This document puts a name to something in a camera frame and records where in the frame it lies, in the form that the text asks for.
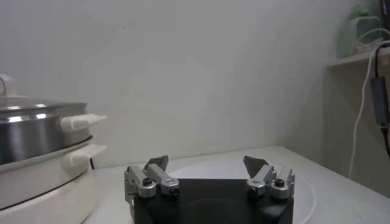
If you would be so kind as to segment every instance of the white plate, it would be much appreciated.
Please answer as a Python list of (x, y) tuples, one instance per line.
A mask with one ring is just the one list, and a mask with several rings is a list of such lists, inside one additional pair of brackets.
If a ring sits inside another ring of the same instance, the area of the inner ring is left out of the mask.
[[(281, 166), (271, 164), (279, 172)], [(242, 158), (219, 159), (193, 164), (171, 172), (176, 178), (249, 179)], [(294, 223), (309, 223), (316, 208), (316, 195), (307, 180), (296, 173)]]

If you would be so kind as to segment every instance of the metal gripper jaw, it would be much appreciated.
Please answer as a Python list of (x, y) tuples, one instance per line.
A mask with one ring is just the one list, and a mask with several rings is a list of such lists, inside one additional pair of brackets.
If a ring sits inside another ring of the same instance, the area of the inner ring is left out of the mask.
[(157, 185), (160, 185), (162, 194), (178, 196), (179, 180), (165, 172), (168, 161), (168, 156), (161, 156), (150, 159), (143, 170), (138, 166), (129, 166), (124, 172), (126, 201), (131, 204), (134, 195), (142, 198), (156, 196)]
[(282, 167), (279, 175), (265, 160), (250, 156), (244, 157), (244, 164), (250, 176), (247, 180), (247, 194), (251, 199), (263, 196), (267, 191), (277, 199), (287, 199), (294, 195), (295, 174)]

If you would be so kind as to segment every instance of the white pot handle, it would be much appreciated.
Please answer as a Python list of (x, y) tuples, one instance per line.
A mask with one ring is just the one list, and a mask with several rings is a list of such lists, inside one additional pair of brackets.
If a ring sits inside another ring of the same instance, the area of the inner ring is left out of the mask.
[(102, 153), (106, 149), (106, 145), (87, 145), (81, 149), (65, 154), (62, 159), (62, 164), (65, 168), (77, 167), (83, 163), (88, 163), (90, 158)]
[(107, 119), (107, 116), (100, 116), (96, 114), (83, 114), (71, 117), (64, 117), (61, 119), (60, 126), (64, 132), (80, 131), (91, 127), (101, 121)]
[(4, 90), (0, 93), (0, 97), (18, 97), (18, 89), (16, 88), (16, 81), (10, 76), (0, 74), (0, 82)]

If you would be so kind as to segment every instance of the table surface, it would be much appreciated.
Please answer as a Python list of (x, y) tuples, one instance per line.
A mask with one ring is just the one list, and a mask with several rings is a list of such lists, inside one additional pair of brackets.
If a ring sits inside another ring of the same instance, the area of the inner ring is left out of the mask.
[[(215, 159), (229, 159), (245, 155), (263, 158), (270, 164), (282, 164), (303, 175), (314, 187), (317, 208), (311, 223), (388, 224), (390, 198), (349, 180), (283, 147), (237, 150), (214, 155), (172, 159), (167, 172)], [(126, 166), (96, 170), (97, 183), (103, 195), (96, 210), (85, 224), (131, 223), (129, 205), (124, 201)]]

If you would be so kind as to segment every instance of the wall shelf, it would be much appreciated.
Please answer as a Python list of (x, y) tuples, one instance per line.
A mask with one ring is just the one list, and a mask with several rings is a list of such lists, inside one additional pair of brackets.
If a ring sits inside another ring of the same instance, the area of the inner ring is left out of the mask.
[[(368, 62), (369, 57), (370, 57), (371, 51), (370, 52), (365, 52), (362, 54), (357, 54), (345, 58), (340, 58), (336, 59), (335, 61), (332, 61), (329, 63), (329, 68), (335, 68), (335, 67), (340, 67), (344, 65), (352, 65), (352, 64), (357, 64), (357, 63), (362, 63), (362, 62)], [(390, 57), (390, 47), (383, 48), (379, 52), (379, 58), (385, 58), (385, 57)]]

